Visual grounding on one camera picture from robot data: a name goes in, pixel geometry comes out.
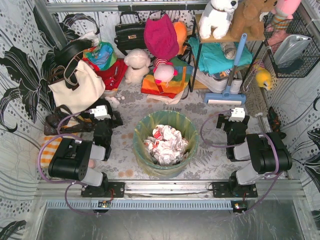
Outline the yellow trash bag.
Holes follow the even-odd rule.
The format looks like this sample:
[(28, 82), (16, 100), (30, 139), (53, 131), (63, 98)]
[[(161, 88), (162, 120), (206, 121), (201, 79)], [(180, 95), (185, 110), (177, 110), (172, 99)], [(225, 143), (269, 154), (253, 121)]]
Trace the yellow trash bag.
[(196, 126), (184, 114), (159, 110), (142, 118), (133, 133), (133, 153), (143, 171), (153, 177), (179, 175), (198, 151)]

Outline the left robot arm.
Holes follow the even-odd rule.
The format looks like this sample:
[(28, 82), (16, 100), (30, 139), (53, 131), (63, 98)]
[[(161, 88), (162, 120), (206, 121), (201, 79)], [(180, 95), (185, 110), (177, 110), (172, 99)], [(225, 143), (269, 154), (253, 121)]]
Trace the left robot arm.
[(104, 98), (75, 113), (64, 104), (56, 107), (44, 129), (53, 135), (48, 144), (58, 141), (48, 163), (49, 176), (79, 183), (83, 198), (122, 198), (125, 183), (110, 182), (106, 173), (94, 169), (96, 162), (109, 159), (113, 129), (122, 125), (120, 113)]

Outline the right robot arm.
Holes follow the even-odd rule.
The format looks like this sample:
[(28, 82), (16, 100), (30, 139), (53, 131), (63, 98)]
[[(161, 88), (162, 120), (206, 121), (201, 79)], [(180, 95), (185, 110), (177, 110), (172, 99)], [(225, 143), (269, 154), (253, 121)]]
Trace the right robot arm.
[(215, 198), (256, 198), (256, 181), (275, 177), (292, 168), (293, 160), (287, 147), (276, 132), (247, 134), (250, 117), (232, 114), (218, 115), (216, 127), (227, 136), (226, 156), (229, 160), (248, 161), (240, 170), (231, 173), (228, 181), (214, 182)]

